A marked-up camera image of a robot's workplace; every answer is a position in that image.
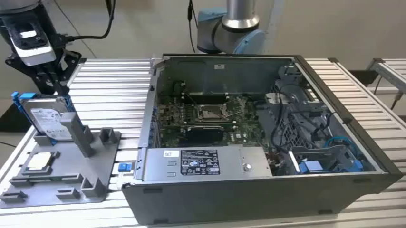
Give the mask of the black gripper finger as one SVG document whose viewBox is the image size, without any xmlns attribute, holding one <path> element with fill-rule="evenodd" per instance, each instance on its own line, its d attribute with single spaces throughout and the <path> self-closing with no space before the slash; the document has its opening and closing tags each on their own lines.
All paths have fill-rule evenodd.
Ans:
<svg viewBox="0 0 406 228">
<path fill-rule="evenodd" d="M 17 54 L 7 57 L 6 64 L 33 79 L 42 93 L 55 93 L 51 76 L 42 67 L 27 66 Z"/>
<path fill-rule="evenodd" d="M 82 54 L 75 51 L 65 50 L 57 65 L 55 89 L 59 95 L 67 95 L 70 92 L 69 81 L 82 60 Z"/>
</svg>

